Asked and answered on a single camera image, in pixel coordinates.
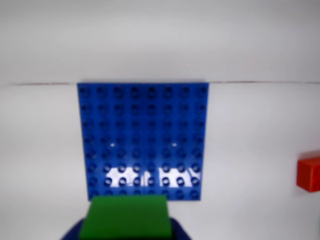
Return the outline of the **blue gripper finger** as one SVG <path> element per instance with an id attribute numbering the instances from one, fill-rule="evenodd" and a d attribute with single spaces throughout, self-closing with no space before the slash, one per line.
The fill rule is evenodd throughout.
<path id="1" fill-rule="evenodd" d="M 170 218 L 171 230 L 172 230 L 172 240 L 191 240 L 191 237 L 184 230 L 182 225 L 174 218 Z"/>
<path id="2" fill-rule="evenodd" d="M 84 218 L 77 221 L 61 238 L 61 240 L 79 240 Z"/>

